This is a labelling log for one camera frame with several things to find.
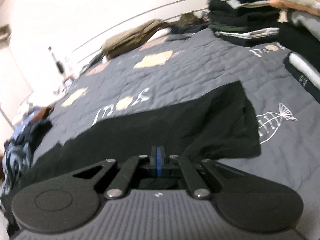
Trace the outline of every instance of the orange fabric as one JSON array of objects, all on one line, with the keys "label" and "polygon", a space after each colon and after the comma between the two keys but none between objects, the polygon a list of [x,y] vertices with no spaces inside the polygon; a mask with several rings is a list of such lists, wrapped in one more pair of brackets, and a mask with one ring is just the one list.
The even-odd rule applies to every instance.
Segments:
[{"label": "orange fabric", "polygon": [[315,16],[320,16],[320,13],[317,11],[301,4],[293,3],[293,2],[286,2],[286,1],[280,1],[280,0],[270,0],[269,4],[272,7],[279,8],[281,10],[287,10],[287,9],[296,9],[298,11],[306,11],[308,13],[311,13]]}]

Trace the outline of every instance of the white wall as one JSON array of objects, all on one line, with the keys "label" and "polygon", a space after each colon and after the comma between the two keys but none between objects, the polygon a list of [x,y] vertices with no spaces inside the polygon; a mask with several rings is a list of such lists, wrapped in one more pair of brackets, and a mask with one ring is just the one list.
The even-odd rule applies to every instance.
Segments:
[{"label": "white wall", "polygon": [[[58,72],[47,48],[60,55],[80,46],[95,35],[145,11],[177,0],[5,0],[0,7],[0,25],[12,29],[10,49],[21,71],[34,90],[52,90]],[[174,17],[180,13],[205,8],[205,0],[183,0],[180,6],[157,11],[133,21],[134,27],[150,17]],[[117,32],[128,28],[122,25]],[[89,50],[81,52],[86,56]]]}]

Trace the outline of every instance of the black clothing pile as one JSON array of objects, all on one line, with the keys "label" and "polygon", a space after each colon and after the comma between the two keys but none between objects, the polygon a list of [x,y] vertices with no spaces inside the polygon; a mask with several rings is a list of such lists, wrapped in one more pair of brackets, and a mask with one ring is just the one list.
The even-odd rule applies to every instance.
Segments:
[{"label": "black clothing pile", "polygon": [[105,159],[123,163],[135,155],[150,155],[153,146],[163,146],[167,156],[192,161],[260,155],[256,114],[241,83],[221,86],[192,101],[103,119],[41,156],[2,202],[10,206],[13,195],[28,185]]},{"label": "black clothing pile", "polygon": [[35,150],[51,128],[49,120],[29,122],[16,139],[4,143],[2,169],[5,177],[0,187],[1,196],[9,194],[20,176],[31,167]]},{"label": "black clothing pile", "polygon": [[285,68],[320,103],[320,41],[305,27],[280,25],[278,42],[292,50]]},{"label": "black clothing pile", "polygon": [[208,0],[209,27],[224,40],[244,47],[276,40],[280,10],[268,0]]}]

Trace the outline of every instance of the gray quilt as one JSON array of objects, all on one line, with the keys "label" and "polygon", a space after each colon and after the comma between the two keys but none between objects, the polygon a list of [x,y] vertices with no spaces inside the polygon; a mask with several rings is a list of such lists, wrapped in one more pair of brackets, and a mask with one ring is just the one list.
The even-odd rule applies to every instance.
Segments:
[{"label": "gray quilt", "polygon": [[186,41],[165,41],[119,56],[102,72],[84,74],[74,82],[68,95],[87,90],[70,106],[61,106],[66,98],[57,104],[50,116],[54,127],[37,149],[34,162],[57,142],[76,137],[103,118],[192,100],[241,80],[256,110],[262,154],[221,162],[295,189],[304,202],[297,230],[318,240],[320,105],[284,68],[288,53],[276,42],[240,47],[206,29]]}]

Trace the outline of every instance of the screw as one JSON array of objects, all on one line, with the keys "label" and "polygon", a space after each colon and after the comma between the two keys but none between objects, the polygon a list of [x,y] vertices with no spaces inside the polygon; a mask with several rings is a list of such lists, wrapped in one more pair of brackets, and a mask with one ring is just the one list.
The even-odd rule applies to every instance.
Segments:
[{"label": "screw", "polygon": [[193,194],[197,197],[207,197],[210,195],[210,191],[205,188],[196,189]]},{"label": "screw", "polygon": [[120,197],[122,195],[122,191],[118,188],[109,189],[107,191],[108,197]]}]

